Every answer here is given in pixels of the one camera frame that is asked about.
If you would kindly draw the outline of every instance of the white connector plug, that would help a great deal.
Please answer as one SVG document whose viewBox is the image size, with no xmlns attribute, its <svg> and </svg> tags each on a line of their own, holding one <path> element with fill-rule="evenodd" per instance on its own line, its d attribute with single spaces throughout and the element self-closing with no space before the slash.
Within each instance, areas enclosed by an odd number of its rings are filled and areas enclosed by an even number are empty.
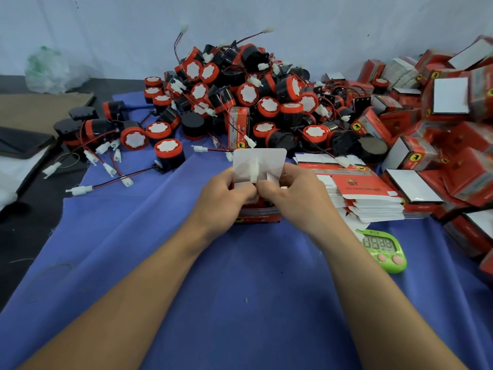
<svg viewBox="0 0 493 370">
<path fill-rule="evenodd" d="M 48 177 L 52 176 L 52 174 L 57 171 L 57 169 L 62 165 L 61 162 L 56 162 L 53 165 L 48 166 L 46 169 L 42 171 L 43 174 L 46 174 L 46 177 L 43 179 L 48 179 Z"/>
<path fill-rule="evenodd" d="M 113 157 L 115 162 L 122 162 L 122 153 L 120 152 L 120 149 L 115 150 L 115 155 Z"/>
<path fill-rule="evenodd" d="M 194 152 L 199 152 L 199 153 L 202 153 L 202 152 L 208 152 L 208 149 L 204 146 L 200 146 L 200 145 L 192 145 L 193 147 L 193 151 Z"/>
<path fill-rule="evenodd" d="M 96 153 L 97 154 L 104 154 L 106 151 L 109 149 L 110 142 L 105 142 L 104 144 L 101 144 L 99 147 L 96 148 Z"/>
<path fill-rule="evenodd" d="M 117 174 L 117 171 L 113 167 L 109 166 L 106 162 L 103 162 L 102 166 L 105 168 L 106 172 L 111 175 L 112 178 L 115 176 L 115 174 Z"/>
<path fill-rule="evenodd" d="M 72 196 L 79 196 L 92 191 L 92 186 L 78 186 L 71 189 L 66 189 L 65 192 L 71 192 Z"/>
<path fill-rule="evenodd" d="M 250 148 L 254 149 L 257 146 L 257 143 L 250 139 L 248 136 L 245 135 L 244 138 Z"/>
<path fill-rule="evenodd" d="M 96 163 L 98 163 L 98 159 L 97 157 L 92 153 L 90 152 L 89 150 L 84 150 L 84 154 L 86 155 L 87 157 L 87 160 L 92 163 L 94 166 L 96 166 Z"/>
</svg>

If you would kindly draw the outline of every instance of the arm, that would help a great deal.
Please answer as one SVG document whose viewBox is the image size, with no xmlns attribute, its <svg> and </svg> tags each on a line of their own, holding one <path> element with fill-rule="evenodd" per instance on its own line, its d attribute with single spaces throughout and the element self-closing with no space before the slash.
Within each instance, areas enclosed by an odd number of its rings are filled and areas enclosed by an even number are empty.
<svg viewBox="0 0 493 370">
<path fill-rule="evenodd" d="M 369 256 L 317 176 L 291 164 L 285 164 L 285 174 L 281 185 L 288 189 L 262 180 L 257 190 L 323 252 L 363 367 L 464 369 Z M 385 344 L 385 356 L 374 350 L 374 343 Z"/>
<path fill-rule="evenodd" d="M 213 177 L 174 236 L 19 368 L 139 368 L 200 252 L 257 194 L 252 184 L 229 191 L 231 178 Z"/>
</svg>

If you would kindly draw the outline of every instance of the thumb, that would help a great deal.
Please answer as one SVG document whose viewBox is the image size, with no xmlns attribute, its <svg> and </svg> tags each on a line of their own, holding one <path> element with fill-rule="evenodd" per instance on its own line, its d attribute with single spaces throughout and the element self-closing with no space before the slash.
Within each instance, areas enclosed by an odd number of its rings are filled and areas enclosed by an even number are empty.
<svg viewBox="0 0 493 370">
<path fill-rule="evenodd" d="M 256 187 L 260 196 L 262 196 L 264 199 L 272 201 L 275 205 L 277 205 L 280 194 L 283 191 L 282 188 L 276 186 L 274 183 L 268 180 L 257 181 Z"/>
<path fill-rule="evenodd" d="M 245 202 L 255 198 L 255 196 L 257 195 L 257 188 L 255 188 L 252 183 L 245 182 L 242 183 L 241 187 L 235 188 L 230 192 L 235 200 L 238 200 L 239 202 L 244 204 Z"/>
</svg>

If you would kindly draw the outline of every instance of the white wall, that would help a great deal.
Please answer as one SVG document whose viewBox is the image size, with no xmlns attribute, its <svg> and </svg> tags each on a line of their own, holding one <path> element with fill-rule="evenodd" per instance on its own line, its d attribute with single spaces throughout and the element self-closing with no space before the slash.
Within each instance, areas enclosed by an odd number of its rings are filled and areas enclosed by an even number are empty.
<svg viewBox="0 0 493 370">
<path fill-rule="evenodd" d="M 188 23 L 181 57 L 273 25 L 253 42 L 314 78 L 354 78 L 368 58 L 463 49 L 493 33 L 492 15 L 492 0 L 1 0 L 0 74 L 22 75 L 28 54 L 47 45 L 93 77 L 162 75 L 176 66 L 173 42 Z"/>
</svg>

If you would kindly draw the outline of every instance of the hand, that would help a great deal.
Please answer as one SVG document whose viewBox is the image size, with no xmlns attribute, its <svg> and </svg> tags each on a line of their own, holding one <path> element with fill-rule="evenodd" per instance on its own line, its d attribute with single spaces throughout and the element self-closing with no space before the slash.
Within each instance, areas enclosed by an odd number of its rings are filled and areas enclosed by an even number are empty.
<svg viewBox="0 0 493 370">
<path fill-rule="evenodd" d="M 315 236 L 321 229 L 348 229 L 324 183 L 313 172 L 285 163 L 283 174 L 280 185 L 288 186 L 287 189 L 267 180 L 259 180 L 256 187 L 259 195 L 272 201 L 288 221 L 310 236 Z"/>
<path fill-rule="evenodd" d="M 251 183 L 229 190 L 232 179 L 232 167 L 212 177 L 202 188 L 197 203 L 185 222 L 190 230 L 203 232 L 206 245 L 224 234 L 235 223 L 244 203 L 257 195 L 257 190 Z"/>
</svg>

